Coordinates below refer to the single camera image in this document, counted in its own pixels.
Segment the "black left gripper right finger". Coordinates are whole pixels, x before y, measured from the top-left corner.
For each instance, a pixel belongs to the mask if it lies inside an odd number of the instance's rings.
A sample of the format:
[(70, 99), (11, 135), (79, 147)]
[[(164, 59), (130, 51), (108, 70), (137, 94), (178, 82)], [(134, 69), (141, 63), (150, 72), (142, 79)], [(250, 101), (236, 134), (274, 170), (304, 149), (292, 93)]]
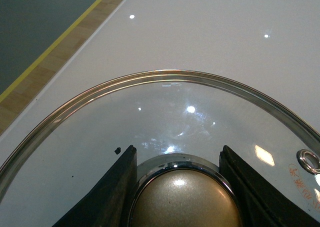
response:
[(320, 223), (291, 202), (229, 146), (219, 171), (230, 183), (245, 227), (318, 227)]

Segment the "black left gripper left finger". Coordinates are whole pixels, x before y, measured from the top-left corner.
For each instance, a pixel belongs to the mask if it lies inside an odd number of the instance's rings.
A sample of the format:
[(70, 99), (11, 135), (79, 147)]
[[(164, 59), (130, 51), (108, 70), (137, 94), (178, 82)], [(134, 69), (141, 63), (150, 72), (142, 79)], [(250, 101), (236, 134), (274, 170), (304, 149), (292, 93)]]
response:
[(118, 227), (127, 195), (137, 182), (137, 149), (130, 145), (97, 184), (55, 227)]

